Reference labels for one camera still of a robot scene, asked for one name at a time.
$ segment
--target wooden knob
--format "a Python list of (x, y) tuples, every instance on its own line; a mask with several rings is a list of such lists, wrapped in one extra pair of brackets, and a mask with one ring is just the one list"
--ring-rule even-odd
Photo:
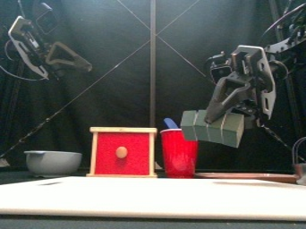
[(129, 155), (129, 150), (126, 147), (119, 147), (117, 149), (117, 156), (118, 158), (125, 158)]

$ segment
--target red cup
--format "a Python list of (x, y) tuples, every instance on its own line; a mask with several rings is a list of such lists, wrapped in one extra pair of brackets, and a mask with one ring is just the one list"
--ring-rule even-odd
[(186, 140), (182, 129), (161, 131), (165, 157), (165, 172), (169, 178), (194, 178), (198, 142)]

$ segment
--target white table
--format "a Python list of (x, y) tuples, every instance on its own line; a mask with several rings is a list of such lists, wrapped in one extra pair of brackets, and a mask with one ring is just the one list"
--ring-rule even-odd
[(65, 177), (0, 193), (11, 216), (306, 221), (306, 187), (257, 180)]

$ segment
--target gray bowl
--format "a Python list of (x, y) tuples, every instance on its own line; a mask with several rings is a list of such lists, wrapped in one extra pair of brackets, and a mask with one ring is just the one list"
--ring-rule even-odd
[(306, 185), (306, 164), (295, 164), (293, 167), (297, 175), (297, 183), (300, 185)]
[(26, 151), (27, 167), (35, 176), (59, 177), (74, 174), (82, 163), (82, 154), (62, 151)]

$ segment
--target dark background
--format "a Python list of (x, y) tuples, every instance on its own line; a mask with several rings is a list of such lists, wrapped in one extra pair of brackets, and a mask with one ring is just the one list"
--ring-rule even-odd
[[(51, 78), (34, 82), (17, 80), (0, 72), (0, 151), (3, 154), (49, 117), (62, 111), (6, 158), (14, 167), (26, 167), (25, 150), (75, 151), (83, 153), (82, 166), (89, 168), (90, 127), (150, 127), (152, 1), (45, 2), (59, 21), (49, 39), (62, 41), (94, 65), (94, 70), (90, 73), (67, 71), (59, 80)], [(286, 2), (277, 1), (280, 14)], [(27, 18), (35, 19), (41, 1), (22, 3)], [(240, 45), (257, 45), (274, 22), (269, 3), (268, 0), (157, 0), (154, 116), (158, 131), (165, 129), (166, 117), (180, 123), (184, 111), (206, 109), (214, 83), (204, 69), (205, 61), (221, 51), (230, 55)], [(9, 51), (15, 61), (6, 56), (7, 30), (21, 15), (21, 9), (18, 0), (2, 0), (0, 4), (2, 65), (23, 77), (38, 79), (39, 76), (18, 60), (13, 47)], [(264, 46), (277, 42), (272, 30)], [(293, 76), (300, 77), (301, 91), (305, 87), (303, 76), (304, 72)], [(90, 90), (69, 105), (87, 87)], [(303, 94), (299, 90), (296, 92), (304, 117)], [(297, 133), (295, 122), (303, 123), (304, 120), (297, 121), (292, 116), (286, 81), (278, 81), (277, 93), (268, 126), (293, 146), (304, 134)], [(160, 135), (156, 160), (164, 166)], [(240, 148), (201, 142), (198, 169), (291, 172), (292, 155), (258, 128), (245, 131)]]

